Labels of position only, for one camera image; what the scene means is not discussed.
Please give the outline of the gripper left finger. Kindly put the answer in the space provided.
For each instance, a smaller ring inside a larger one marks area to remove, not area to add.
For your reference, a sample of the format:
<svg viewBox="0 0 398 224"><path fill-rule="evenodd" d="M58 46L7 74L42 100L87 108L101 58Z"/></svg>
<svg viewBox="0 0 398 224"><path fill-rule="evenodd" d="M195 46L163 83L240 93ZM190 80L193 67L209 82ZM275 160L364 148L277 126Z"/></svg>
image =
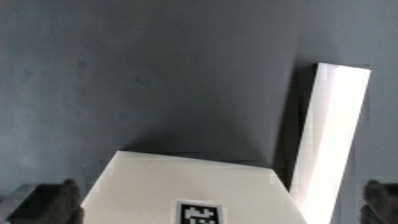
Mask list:
<svg viewBox="0 0 398 224"><path fill-rule="evenodd" d="M16 188L0 202L0 224L83 224L80 189L73 179Z"/></svg>

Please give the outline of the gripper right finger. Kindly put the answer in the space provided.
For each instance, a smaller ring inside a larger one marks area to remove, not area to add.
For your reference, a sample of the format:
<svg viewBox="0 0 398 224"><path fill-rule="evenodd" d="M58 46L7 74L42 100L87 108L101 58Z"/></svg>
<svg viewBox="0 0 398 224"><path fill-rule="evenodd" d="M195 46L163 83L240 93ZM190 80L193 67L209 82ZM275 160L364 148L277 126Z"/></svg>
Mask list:
<svg viewBox="0 0 398 224"><path fill-rule="evenodd" d="M398 224L398 183L369 180L362 188L360 224Z"/></svg>

